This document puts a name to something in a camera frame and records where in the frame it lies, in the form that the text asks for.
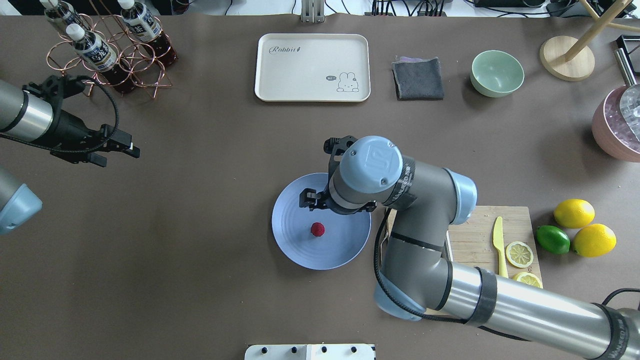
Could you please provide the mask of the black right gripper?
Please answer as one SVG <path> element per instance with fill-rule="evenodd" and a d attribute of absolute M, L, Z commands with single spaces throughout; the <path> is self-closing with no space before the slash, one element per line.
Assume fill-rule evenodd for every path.
<path fill-rule="evenodd" d="M 338 192 L 335 189 L 330 189 L 332 184 L 333 175 L 339 168 L 340 161 L 336 160 L 336 157 L 342 157 L 346 151 L 352 146 L 358 139 L 354 136 L 344 137 L 329 137 L 323 144 L 323 151 L 330 155 L 327 165 L 327 185 L 323 191 L 317 192 L 310 187 L 305 188 L 298 198 L 298 206 L 300 208 L 308 208 L 313 210 L 326 210 L 329 209 L 338 215 L 353 215 L 359 212 L 366 212 L 370 214 L 377 208 L 375 201 L 367 202 L 363 204 L 348 204 L 342 205 L 338 200 L 334 199 L 334 196 L 338 196 Z"/>

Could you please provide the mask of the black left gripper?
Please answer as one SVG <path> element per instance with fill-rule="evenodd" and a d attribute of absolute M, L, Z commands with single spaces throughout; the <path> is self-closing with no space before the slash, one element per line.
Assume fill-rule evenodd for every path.
<path fill-rule="evenodd" d="M 113 105 L 115 124 L 101 125 L 99 130 L 89 129 L 82 119 L 62 109 L 63 100 L 80 94 L 90 82 L 101 89 Z M 22 87 L 24 93 L 22 121 L 27 111 L 35 109 L 38 101 L 45 105 L 45 120 L 49 123 L 38 134 L 22 136 L 22 142 L 48 150 L 52 155 L 68 162 L 89 162 L 106 167 L 108 159 L 95 152 L 121 152 L 139 158 L 141 150 L 134 146 L 130 133 L 119 129 L 119 112 L 114 98 L 98 80 L 88 75 L 51 75 L 41 84 L 30 82 Z"/>

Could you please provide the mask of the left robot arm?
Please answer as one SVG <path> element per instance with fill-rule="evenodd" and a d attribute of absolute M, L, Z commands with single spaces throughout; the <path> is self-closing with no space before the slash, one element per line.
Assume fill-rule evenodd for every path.
<path fill-rule="evenodd" d="M 52 75 L 41 84 L 30 82 L 18 88 L 1 82 L 0 132 L 3 139 L 48 151 L 71 164 L 89 163 L 105 167 L 103 153 L 118 152 L 139 158 L 141 150 L 130 133 L 119 128 L 119 110 L 114 109 L 114 125 L 98 130 L 63 110 L 64 99 L 84 92 L 86 84 L 97 86 L 112 105 L 114 97 L 105 85 L 87 75 Z"/>

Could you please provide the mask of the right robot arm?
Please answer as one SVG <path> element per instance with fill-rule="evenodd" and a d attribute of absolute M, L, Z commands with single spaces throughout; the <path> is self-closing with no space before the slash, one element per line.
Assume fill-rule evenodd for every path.
<path fill-rule="evenodd" d="M 327 185 L 307 188 L 299 205 L 340 215 L 396 210 L 383 260 L 374 250 L 378 306 L 407 320 L 448 322 L 531 341 L 587 360 L 637 360 L 639 312 L 574 300 L 483 268 L 444 257 L 450 225 L 466 221 L 477 203 L 471 178 L 403 155 L 386 137 L 331 137 Z"/>

